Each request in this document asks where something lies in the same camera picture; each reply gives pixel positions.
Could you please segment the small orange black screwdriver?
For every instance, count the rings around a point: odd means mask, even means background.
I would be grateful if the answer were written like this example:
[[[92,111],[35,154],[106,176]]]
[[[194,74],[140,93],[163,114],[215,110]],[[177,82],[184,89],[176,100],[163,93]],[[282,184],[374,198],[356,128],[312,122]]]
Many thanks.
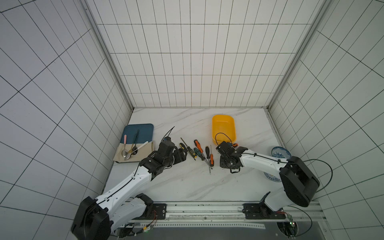
[[[212,150],[212,146],[210,146],[210,165],[211,165],[211,167],[213,167],[214,164],[215,164],[215,162],[214,162],[213,150]]]

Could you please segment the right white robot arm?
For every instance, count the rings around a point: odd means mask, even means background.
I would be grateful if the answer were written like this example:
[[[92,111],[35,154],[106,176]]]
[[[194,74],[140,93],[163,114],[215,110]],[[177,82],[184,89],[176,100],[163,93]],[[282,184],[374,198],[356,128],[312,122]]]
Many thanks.
[[[220,166],[229,169],[232,174],[241,168],[253,168],[278,178],[282,187],[267,192],[256,204],[244,204],[246,219],[284,219],[278,212],[284,207],[295,204],[308,207],[320,182],[307,165],[298,157],[279,159],[258,154],[245,147],[234,148],[223,141],[216,147],[220,156]]]

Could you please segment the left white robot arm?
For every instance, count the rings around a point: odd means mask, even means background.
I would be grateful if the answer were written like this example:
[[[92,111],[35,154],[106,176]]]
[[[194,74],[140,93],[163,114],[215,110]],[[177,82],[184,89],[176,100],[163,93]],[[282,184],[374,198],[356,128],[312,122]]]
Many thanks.
[[[164,137],[156,151],[139,162],[128,177],[95,199],[87,197],[79,205],[71,233],[78,240],[106,240],[111,233],[140,217],[151,217],[153,200],[139,190],[165,169],[185,161],[187,153],[170,137]]]

